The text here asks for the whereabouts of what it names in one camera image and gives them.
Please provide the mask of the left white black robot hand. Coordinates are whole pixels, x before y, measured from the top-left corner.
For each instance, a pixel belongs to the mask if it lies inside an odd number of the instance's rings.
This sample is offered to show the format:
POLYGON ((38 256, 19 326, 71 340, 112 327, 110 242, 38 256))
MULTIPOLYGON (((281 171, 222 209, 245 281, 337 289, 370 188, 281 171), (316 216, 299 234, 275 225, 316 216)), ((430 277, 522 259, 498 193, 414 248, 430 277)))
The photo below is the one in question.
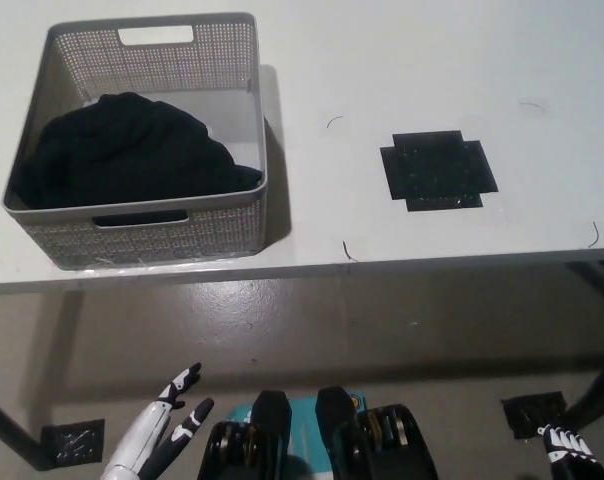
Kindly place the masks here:
POLYGON ((119 441, 103 479, 157 479, 178 458, 214 406, 213 399, 204 399, 167 430, 172 412, 185 406, 180 396, 199 381, 200 370, 200 363, 183 370, 142 410, 119 441))

